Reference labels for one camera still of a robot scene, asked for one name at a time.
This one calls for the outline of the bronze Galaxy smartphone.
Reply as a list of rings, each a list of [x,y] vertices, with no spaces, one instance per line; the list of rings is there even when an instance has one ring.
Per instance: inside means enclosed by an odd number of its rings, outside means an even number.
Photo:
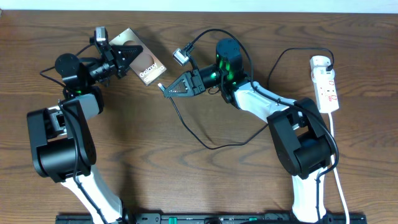
[[[143,51],[131,62],[130,69],[149,86],[165,73],[166,66],[150,51],[141,38],[131,28],[127,28],[109,42],[111,45],[140,45]]]

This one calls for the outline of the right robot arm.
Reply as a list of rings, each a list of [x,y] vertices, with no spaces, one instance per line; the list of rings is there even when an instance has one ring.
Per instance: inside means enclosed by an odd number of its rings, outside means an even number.
[[[192,50],[190,42],[173,53],[181,66],[190,63],[192,69],[163,88],[164,96],[193,97],[216,86],[226,103],[263,120],[282,167],[292,176],[294,217],[300,223],[321,223],[326,218],[323,180],[338,163],[338,146],[315,102],[284,98],[263,88],[253,71],[245,71],[247,51],[236,39],[220,40],[215,62],[205,68],[198,67]]]

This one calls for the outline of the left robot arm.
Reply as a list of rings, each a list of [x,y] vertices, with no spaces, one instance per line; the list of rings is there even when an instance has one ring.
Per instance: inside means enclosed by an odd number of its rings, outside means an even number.
[[[64,99],[27,114],[35,171],[71,190],[87,215],[57,215],[56,223],[136,223],[137,219],[104,182],[96,167],[96,148],[87,121],[103,112],[97,83],[122,78],[143,51],[140,45],[110,45],[92,40],[99,58],[62,54],[53,69],[62,77]]]

